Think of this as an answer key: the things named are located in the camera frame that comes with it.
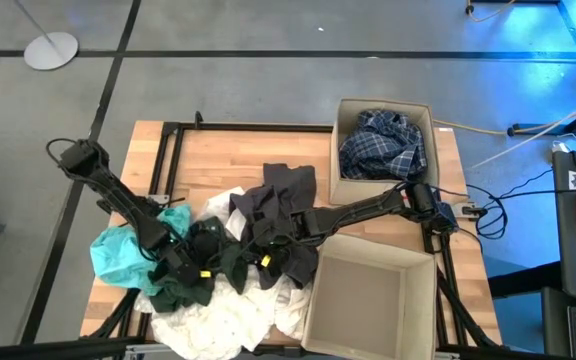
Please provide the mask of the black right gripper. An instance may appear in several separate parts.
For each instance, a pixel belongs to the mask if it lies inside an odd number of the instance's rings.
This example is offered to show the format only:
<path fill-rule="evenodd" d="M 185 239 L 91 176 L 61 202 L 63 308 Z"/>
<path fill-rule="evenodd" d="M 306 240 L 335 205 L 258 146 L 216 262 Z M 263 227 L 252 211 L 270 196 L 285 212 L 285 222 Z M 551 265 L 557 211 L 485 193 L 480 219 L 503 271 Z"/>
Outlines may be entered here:
<path fill-rule="evenodd" d="M 260 272 L 273 273 L 276 255 L 270 248 L 288 245 L 321 245 L 321 233 L 314 229 L 319 209 L 293 212 L 287 218 L 260 215 L 260 247 L 257 268 Z"/>

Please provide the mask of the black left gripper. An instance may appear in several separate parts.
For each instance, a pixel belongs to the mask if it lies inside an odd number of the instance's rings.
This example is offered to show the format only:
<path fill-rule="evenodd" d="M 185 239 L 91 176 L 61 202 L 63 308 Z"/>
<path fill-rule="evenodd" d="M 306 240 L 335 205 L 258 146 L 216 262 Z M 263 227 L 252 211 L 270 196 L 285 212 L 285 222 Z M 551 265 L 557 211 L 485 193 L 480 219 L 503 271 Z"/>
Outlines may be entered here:
<path fill-rule="evenodd" d="M 181 245 L 167 245 L 161 251 L 161 265 L 165 274 L 160 279 L 169 293 L 199 296 L 203 292 L 202 281 L 214 278 L 210 269 L 200 270 Z"/>

